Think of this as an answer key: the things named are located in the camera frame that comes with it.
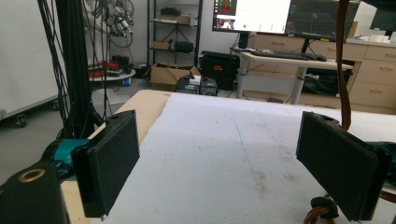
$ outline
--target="black stand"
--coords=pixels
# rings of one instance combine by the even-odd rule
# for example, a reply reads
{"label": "black stand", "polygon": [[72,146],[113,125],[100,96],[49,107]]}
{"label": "black stand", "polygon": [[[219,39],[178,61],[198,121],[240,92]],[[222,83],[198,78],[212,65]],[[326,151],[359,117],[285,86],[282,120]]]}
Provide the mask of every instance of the black stand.
{"label": "black stand", "polygon": [[309,39],[306,38],[304,40],[303,47],[301,48],[301,53],[306,53],[306,50],[308,49],[308,46],[309,46]]}
{"label": "black stand", "polygon": [[239,33],[238,48],[245,49],[248,47],[248,35],[249,35],[249,32]]}

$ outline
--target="black case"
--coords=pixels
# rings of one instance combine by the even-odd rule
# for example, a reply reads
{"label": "black case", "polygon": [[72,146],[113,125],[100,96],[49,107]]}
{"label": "black case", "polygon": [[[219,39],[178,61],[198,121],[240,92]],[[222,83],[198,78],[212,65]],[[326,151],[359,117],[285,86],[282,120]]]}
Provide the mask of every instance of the black case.
{"label": "black case", "polygon": [[348,220],[371,220],[391,155],[339,126],[336,119],[304,112],[297,159],[329,192]]}
{"label": "black case", "polygon": [[108,215],[138,159],[133,110],[109,117],[99,134],[72,151],[86,217]]}
{"label": "black case", "polygon": [[214,78],[220,90],[232,91],[238,74],[239,56],[207,50],[203,50],[202,54],[199,58],[202,76]]}
{"label": "black case", "polygon": [[194,45],[190,41],[175,42],[175,51],[183,53],[191,53],[194,50]]}

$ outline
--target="table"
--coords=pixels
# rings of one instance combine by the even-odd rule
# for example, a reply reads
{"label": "table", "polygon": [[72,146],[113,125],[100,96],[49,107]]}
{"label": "table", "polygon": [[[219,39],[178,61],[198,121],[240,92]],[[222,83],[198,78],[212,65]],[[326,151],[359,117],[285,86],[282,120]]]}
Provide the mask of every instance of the table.
{"label": "table", "polygon": [[[141,158],[105,223],[302,223],[310,199],[324,193],[295,159],[301,113],[340,120],[339,110],[165,91],[139,91],[120,112],[129,109]],[[396,117],[352,118],[359,138],[395,141]],[[90,223],[77,183],[62,188],[72,223]],[[365,223],[390,223],[395,211],[380,200],[375,221]],[[342,214],[336,221],[348,223]]]}
{"label": "table", "polygon": [[[238,88],[236,91],[236,98],[242,97],[243,91],[272,91],[279,93],[291,93],[292,98],[290,103],[292,105],[298,104],[301,90],[304,85],[306,70],[309,68],[320,68],[336,70],[337,63],[335,62],[319,62],[319,61],[302,61],[293,59],[280,59],[270,57],[260,57],[252,55],[249,52],[239,53],[241,63],[238,76]],[[298,74],[296,78],[284,77],[264,77],[258,75],[247,74],[248,63],[250,61],[256,63],[272,63],[279,65],[294,65],[298,66]],[[351,65],[343,64],[343,69],[352,69]]]}

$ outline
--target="black bag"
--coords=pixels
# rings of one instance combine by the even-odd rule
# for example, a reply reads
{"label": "black bag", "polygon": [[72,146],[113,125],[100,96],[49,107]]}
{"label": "black bag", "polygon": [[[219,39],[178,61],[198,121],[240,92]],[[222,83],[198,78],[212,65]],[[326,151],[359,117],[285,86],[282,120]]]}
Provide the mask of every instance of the black bag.
{"label": "black bag", "polygon": [[191,53],[194,45],[190,41],[177,41],[175,43],[175,51],[183,53]]}

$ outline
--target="computer monitor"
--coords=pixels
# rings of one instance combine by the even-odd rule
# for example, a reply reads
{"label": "computer monitor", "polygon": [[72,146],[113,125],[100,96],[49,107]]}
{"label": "computer monitor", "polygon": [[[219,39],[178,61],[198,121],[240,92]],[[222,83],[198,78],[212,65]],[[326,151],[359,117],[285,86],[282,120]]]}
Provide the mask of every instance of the computer monitor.
{"label": "computer monitor", "polygon": [[249,33],[284,35],[290,0],[215,0],[212,31],[241,34],[240,48]]}
{"label": "computer monitor", "polygon": [[[338,0],[291,0],[285,33],[305,39],[335,42]],[[344,41],[347,39],[360,1],[350,1],[346,12]]]}
{"label": "computer monitor", "polygon": [[370,26],[372,30],[386,31],[385,35],[391,36],[396,31],[396,12],[378,9]]}

